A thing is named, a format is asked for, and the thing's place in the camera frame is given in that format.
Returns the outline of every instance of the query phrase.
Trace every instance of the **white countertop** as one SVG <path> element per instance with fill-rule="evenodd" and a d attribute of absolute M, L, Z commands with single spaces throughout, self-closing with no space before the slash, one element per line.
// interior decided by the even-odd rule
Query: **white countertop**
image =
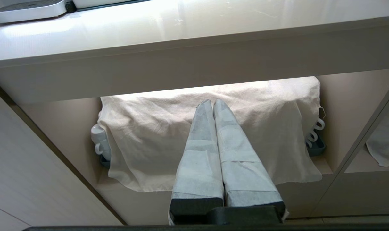
<path fill-rule="evenodd" d="M 150 0 L 1 25 L 0 61 L 387 16 L 389 0 Z"/>

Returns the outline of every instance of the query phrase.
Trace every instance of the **beige cloth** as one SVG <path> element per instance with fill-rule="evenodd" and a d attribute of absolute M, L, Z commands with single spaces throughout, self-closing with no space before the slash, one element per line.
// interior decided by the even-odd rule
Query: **beige cloth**
<path fill-rule="evenodd" d="M 313 76 L 101 97 L 109 177 L 138 192 L 171 190 L 196 106 L 217 98 L 231 108 L 275 184 L 321 179 L 304 143 L 319 117 Z"/>

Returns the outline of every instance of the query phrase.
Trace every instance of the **white appliance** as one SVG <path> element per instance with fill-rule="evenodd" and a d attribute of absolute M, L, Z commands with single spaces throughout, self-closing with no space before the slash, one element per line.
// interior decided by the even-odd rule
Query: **white appliance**
<path fill-rule="evenodd" d="M 46 19 L 64 14 L 67 0 L 41 0 L 0 8 L 0 23 Z"/>
<path fill-rule="evenodd" d="M 82 9 L 82 8 L 102 6 L 102 5 L 114 4 L 114 3 L 130 2 L 130 1 L 133 0 L 73 0 L 73 3 L 75 3 L 76 8 Z"/>

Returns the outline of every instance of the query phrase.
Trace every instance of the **white cloth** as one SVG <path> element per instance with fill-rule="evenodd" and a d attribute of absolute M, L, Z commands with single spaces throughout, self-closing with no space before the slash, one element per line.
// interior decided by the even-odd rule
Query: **white cloth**
<path fill-rule="evenodd" d="M 212 104 L 206 100 L 196 108 L 171 197 L 223 199 L 223 196 L 215 120 Z"/>
<path fill-rule="evenodd" d="M 366 142 L 368 151 L 382 167 L 389 167 L 389 112 Z"/>
<path fill-rule="evenodd" d="M 218 99 L 213 111 L 226 206 L 282 202 L 280 193 L 227 104 Z"/>
<path fill-rule="evenodd" d="M 304 144 L 319 118 L 319 87 L 312 76 L 101 97 L 109 177 L 138 192 L 171 190 L 196 106 L 220 98 L 275 184 L 320 180 Z"/>

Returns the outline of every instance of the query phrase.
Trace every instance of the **floor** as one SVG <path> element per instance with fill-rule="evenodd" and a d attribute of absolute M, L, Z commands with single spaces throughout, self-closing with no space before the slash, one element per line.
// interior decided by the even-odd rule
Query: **floor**
<path fill-rule="evenodd" d="M 286 225 L 389 223 L 389 215 L 286 220 Z"/>

